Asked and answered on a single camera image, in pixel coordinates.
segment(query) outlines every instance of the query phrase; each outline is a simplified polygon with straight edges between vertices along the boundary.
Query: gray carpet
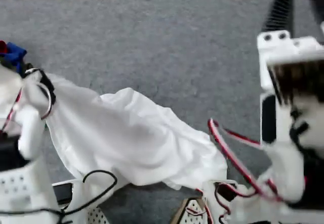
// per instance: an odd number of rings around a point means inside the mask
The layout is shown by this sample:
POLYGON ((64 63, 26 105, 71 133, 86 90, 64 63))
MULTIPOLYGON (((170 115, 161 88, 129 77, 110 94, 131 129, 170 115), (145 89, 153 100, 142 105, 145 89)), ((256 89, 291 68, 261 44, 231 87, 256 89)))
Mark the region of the gray carpet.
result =
MULTIPOLYGON (((256 36, 270 0, 1 0, 0 39, 28 50, 27 62, 99 93, 132 87, 207 132, 207 119, 259 137, 256 36)), ((319 34, 297 0, 296 36, 319 34)), ((269 164, 230 142, 254 174, 269 164)), ((53 182, 70 178, 48 135, 53 182)), ((244 183, 229 169, 229 178, 244 183)), ((111 224, 168 223, 192 190, 127 186, 102 205, 111 224)))

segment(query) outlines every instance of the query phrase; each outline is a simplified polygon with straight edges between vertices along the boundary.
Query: blue object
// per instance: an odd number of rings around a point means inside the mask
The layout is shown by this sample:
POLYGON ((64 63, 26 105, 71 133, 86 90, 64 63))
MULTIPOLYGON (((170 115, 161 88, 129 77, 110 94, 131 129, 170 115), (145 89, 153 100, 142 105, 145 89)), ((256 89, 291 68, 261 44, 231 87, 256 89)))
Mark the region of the blue object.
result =
POLYGON ((27 50, 16 46, 14 43, 7 43, 7 53, 0 53, 6 61, 10 62, 13 66, 16 67, 17 73, 21 74, 23 58, 27 54, 27 50))

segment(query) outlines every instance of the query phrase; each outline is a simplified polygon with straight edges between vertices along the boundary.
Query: perforated white plate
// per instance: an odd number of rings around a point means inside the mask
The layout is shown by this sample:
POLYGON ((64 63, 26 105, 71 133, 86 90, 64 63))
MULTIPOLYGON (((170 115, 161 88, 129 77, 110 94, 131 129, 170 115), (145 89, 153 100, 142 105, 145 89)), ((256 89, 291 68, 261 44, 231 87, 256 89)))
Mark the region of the perforated white plate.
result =
POLYGON ((192 215, 189 211, 185 211, 181 217, 179 224, 208 224, 208 216, 205 208, 201 209, 196 200, 190 200, 187 207, 201 215, 192 215))
POLYGON ((96 207, 88 213, 88 224, 109 224, 104 213, 96 207))

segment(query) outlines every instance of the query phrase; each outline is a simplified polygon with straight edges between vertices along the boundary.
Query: white cloth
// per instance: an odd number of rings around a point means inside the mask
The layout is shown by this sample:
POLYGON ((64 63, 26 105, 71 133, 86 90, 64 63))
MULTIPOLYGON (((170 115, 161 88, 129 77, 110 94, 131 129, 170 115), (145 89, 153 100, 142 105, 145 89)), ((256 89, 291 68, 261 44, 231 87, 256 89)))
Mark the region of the white cloth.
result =
MULTIPOLYGON (((226 179, 226 161, 209 136, 170 108, 131 88, 100 96, 47 75, 57 101, 46 124, 58 155, 76 178, 110 170, 118 177, 114 190, 127 183, 158 182, 175 189, 201 188, 205 181, 226 179)), ((112 182, 104 174, 97 174, 96 181, 102 187, 112 182)))

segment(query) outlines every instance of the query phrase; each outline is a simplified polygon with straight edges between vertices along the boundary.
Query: black cable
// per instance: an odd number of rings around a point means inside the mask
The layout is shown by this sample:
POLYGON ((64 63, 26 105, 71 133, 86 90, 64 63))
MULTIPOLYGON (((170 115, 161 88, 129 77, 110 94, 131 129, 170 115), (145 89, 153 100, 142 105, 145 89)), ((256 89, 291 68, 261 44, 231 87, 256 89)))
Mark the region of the black cable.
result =
POLYGON ((82 180, 82 182, 84 183, 86 181, 86 179, 92 175, 93 173, 97 173, 97 172, 102 172, 102 173, 106 173, 110 176, 112 176, 112 178, 114 179, 114 182, 105 190, 103 191, 100 195, 98 195, 97 197, 93 198, 92 200, 90 200, 88 203, 80 206, 79 208, 75 209, 75 210, 71 210, 71 211, 68 211, 65 213, 65 215, 71 215, 71 214, 74 214, 74 213, 77 213, 78 211, 84 209, 84 208, 87 208, 88 206, 90 206, 91 204, 93 204, 94 202, 96 202, 97 200, 99 200, 101 197, 103 197, 105 194, 107 194, 113 187, 115 187, 115 185, 117 184, 117 177, 112 173, 112 172, 109 172, 109 171, 106 171, 106 170, 94 170, 94 171, 91 171, 89 172, 82 180))
POLYGON ((68 212, 64 212, 64 210, 60 211, 60 210, 55 210, 55 209, 50 209, 50 208, 40 208, 40 209, 35 209, 35 210, 24 210, 24 211, 1 211, 0 210, 0 215, 26 215, 26 214, 35 214, 35 213, 39 213, 39 212, 48 212, 48 213, 52 213, 52 214, 59 216, 59 220, 58 220, 57 224, 70 224, 70 223, 72 223, 72 221, 63 222, 64 217, 66 217, 68 215, 75 214, 75 213, 87 208, 88 206, 90 206, 91 204, 93 204, 94 202, 99 200, 101 197, 103 197, 105 194, 107 194, 117 184, 117 177, 112 172, 109 172, 106 170, 91 171, 83 178, 82 182, 84 183, 90 175, 97 173, 97 172, 106 173, 106 174, 112 176, 112 178, 114 179, 114 182, 106 190, 104 190, 100 195, 98 195, 97 197, 93 198, 92 200, 90 200, 86 204, 78 207, 75 210, 71 210, 68 212))

